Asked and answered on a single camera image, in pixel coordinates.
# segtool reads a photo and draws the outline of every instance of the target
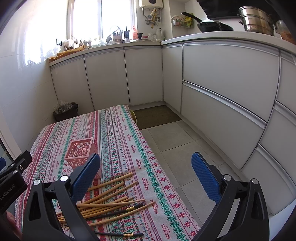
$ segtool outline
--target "frying pan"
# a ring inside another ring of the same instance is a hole
[[[233,31],[233,28],[230,27],[227,24],[218,22],[218,21],[207,21],[207,22],[202,22],[201,19],[195,17],[194,15],[187,13],[187,12],[182,12],[181,14],[188,16],[190,18],[195,19],[198,24],[198,28],[200,29],[201,32],[205,33],[205,32],[213,32],[213,31]]]

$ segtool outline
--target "doormat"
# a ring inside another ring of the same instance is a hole
[[[134,113],[140,130],[181,120],[166,105],[135,110]]]

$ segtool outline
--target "white cabinet door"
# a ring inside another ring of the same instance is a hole
[[[52,80],[59,100],[76,102],[79,114],[94,111],[87,83],[83,56],[51,67]]]
[[[123,49],[85,55],[85,67],[95,110],[129,105]]]
[[[277,100],[296,113],[296,65],[293,56],[281,53],[281,78]]]
[[[163,52],[163,100],[181,111],[182,44],[165,46]]]
[[[257,146],[264,122],[207,89],[183,83],[181,114],[241,169]]]
[[[276,102],[260,143],[296,183],[296,115]]]
[[[266,204],[273,214],[288,206],[296,197],[295,184],[277,161],[258,145],[242,169],[250,180],[258,179]]]
[[[126,73],[131,105],[163,100],[161,48],[125,48]]]
[[[244,106],[268,121],[279,79],[279,51],[244,41],[185,43],[184,80]]]

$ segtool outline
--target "water heater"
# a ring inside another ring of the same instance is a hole
[[[163,0],[139,0],[140,8],[163,8]]]

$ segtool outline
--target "hand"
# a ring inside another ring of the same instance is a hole
[[[13,214],[6,211],[6,217],[7,217],[8,223],[9,223],[11,229],[13,230],[13,232],[15,233],[15,235],[20,240],[22,240],[22,232],[18,229],[16,221],[15,221],[15,217],[13,216]]]

